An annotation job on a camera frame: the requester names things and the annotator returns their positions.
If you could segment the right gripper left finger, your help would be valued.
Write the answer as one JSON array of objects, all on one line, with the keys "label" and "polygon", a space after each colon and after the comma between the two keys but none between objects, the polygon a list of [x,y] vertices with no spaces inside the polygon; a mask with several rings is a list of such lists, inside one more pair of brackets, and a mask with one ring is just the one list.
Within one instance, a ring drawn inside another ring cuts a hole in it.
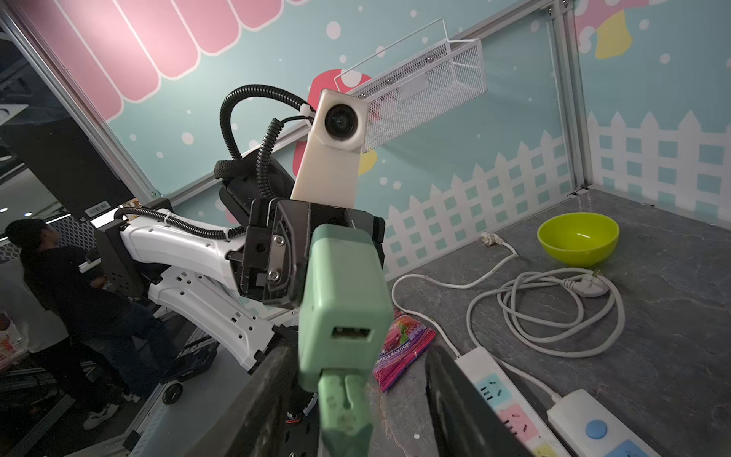
[{"label": "right gripper left finger", "polygon": [[285,434],[297,354],[279,346],[253,373],[245,389],[188,456],[276,456]]}]

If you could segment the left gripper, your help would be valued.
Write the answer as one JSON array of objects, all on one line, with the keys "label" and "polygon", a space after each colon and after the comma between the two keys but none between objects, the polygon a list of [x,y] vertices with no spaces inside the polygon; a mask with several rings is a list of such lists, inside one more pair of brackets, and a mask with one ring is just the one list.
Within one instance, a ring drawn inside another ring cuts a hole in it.
[{"label": "left gripper", "polygon": [[240,160],[221,160],[213,172],[222,182],[221,201],[246,229],[245,245],[227,256],[243,297],[277,308],[298,307],[314,230],[325,224],[362,230],[379,259],[385,259],[383,218],[357,209],[291,200],[295,180],[275,160],[268,172],[274,198],[266,199],[258,188],[256,160],[255,153]]}]

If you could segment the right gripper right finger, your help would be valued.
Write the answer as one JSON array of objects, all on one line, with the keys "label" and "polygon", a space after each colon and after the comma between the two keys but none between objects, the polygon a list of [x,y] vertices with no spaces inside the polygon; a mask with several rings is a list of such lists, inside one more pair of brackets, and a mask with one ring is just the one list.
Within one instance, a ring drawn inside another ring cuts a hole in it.
[{"label": "right gripper right finger", "polygon": [[529,457],[443,347],[426,352],[426,397],[441,456]]}]

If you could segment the green charger plug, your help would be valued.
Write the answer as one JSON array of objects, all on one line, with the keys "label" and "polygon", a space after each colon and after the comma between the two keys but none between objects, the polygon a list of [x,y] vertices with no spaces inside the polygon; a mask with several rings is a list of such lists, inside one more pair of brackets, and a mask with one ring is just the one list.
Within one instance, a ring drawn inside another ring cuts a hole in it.
[{"label": "green charger plug", "polygon": [[319,226],[312,234],[298,331],[299,384],[316,391],[324,371],[369,376],[394,311],[378,251],[363,230]]}]

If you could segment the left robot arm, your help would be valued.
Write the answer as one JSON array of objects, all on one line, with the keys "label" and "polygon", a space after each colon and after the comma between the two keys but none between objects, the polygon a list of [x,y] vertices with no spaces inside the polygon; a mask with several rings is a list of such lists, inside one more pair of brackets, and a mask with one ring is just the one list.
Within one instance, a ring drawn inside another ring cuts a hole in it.
[{"label": "left robot arm", "polygon": [[290,198],[255,203],[246,233],[181,229],[171,211],[99,228],[112,285],[170,308],[255,371],[286,329],[242,305],[249,298],[299,320],[301,371],[370,372],[393,308],[381,218],[355,209],[358,152],[307,150]]}]

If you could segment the large white power strip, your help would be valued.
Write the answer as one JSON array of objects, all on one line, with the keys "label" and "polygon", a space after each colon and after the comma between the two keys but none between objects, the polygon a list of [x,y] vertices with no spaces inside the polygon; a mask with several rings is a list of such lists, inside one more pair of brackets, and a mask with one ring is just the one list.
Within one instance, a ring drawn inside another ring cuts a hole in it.
[{"label": "large white power strip", "polygon": [[529,405],[519,388],[485,348],[474,348],[459,356],[456,364],[504,426],[534,456],[570,456],[550,427]]}]

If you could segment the small white power strip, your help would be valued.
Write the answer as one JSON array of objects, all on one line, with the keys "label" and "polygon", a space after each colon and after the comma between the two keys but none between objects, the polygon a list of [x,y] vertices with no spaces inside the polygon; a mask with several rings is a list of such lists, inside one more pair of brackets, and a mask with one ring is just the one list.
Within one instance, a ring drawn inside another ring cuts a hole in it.
[{"label": "small white power strip", "polygon": [[547,411],[550,426],[582,457],[660,457],[586,390],[575,390]]}]

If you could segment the purple candy bag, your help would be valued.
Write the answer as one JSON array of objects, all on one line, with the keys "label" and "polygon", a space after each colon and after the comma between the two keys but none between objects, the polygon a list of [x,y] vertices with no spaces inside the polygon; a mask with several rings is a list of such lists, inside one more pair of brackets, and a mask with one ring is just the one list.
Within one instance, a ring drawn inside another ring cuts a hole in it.
[{"label": "purple candy bag", "polygon": [[436,331],[397,310],[373,369],[381,392],[389,391],[429,347]]}]

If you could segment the person in black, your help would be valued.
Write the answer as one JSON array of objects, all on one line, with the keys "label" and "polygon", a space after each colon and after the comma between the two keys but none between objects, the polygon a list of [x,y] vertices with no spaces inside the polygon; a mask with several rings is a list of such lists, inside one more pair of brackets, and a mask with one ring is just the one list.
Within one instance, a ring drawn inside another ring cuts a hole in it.
[{"label": "person in black", "polygon": [[1,268],[1,326],[15,324],[32,358],[88,411],[85,430],[112,418],[119,407],[89,380],[78,346],[98,353],[118,373],[126,400],[151,393],[178,354],[165,324],[108,291],[104,275],[81,272],[85,251],[60,246],[43,220],[16,220],[5,234],[20,257]]}]

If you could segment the green plastic bowl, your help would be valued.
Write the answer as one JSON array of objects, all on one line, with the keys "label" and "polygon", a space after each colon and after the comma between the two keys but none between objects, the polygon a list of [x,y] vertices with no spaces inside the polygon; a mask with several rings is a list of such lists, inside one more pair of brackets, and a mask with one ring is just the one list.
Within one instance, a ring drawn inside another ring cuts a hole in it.
[{"label": "green plastic bowl", "polygon": [[599,213],[565,213],[548,219],[537,237],[553,259],[575,268],[589,268],[605,261],[616,249],[619,224]]}]

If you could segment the white mesh wall basket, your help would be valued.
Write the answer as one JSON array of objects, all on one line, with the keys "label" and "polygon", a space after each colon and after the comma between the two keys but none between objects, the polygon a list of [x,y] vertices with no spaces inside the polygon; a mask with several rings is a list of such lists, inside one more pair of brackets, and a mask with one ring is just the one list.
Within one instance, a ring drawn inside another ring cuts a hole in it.
[{"label": "white mesh wall basket", "polygon": [[368,152],[484,94],[483,45],[449,37],[439,18],[378,47],[333,83],[369,105]]}]

